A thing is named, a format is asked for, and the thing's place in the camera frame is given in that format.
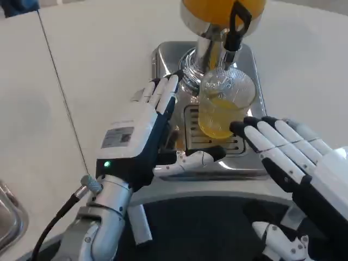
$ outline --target black cable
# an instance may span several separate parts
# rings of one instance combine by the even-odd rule
[[[44,242],[45,238],[47,237],[48,233],[52,230],[54,225],[77,203],[79,202],[79,198],[75,196],[75,194],[72,194],[69,200],[62,206],[62,208],[57,212],[55,217],[50,221],[50,223],[47,225],[43,233],[40,235],[40,238],[38,239],[38,242],[36,242],[36,245],[33,249],[31,261],[37,261],[40,247],[42,243]]]

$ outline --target white robotic hand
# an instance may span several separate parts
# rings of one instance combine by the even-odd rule
[[[276,225],[258,221],[252,224],[257,236],[267,246],[263,255],[271,261],[314,261],[308,254],[309,237],[303,235],[291,241]]]
[[[178,174],[226,155],[222,147],[215,147],[192,155],[171,152],[159,156],[159,149],[167,139],[168,121],[182,77],[182,71],[178,71],[149,82],[139,101],[132,101],[117,112],[98,153],[97,178],[116,176],[137,191],[151,183],[154,173],[158,176]]]
[[[259,153],[271,178],[339,252],[348,235],[348,147],[331,149],[307,126],[246,117],[230,130]]]

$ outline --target stainless steel sink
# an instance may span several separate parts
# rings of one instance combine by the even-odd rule
[[[28,223],[27,212],[0,180],[0,255],[24,235]]]

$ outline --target black handle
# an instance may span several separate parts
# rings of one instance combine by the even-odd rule
[[[237,16],[243,21],[243,28],[237,30],[235,23]],[[236,52],[239,49],[241,41],[249,29],[252,15],[239,1],[235,1],[232,6],[231,16],[229,18],[229,32],[226,36],[225,49],[230,52]]]

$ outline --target green led light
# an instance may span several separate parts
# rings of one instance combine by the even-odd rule
[[[109,166],[111,166],[111,162],[109,162],[109,161],[105,161],[105,163],[104,163],[104,167],[109,167]]]

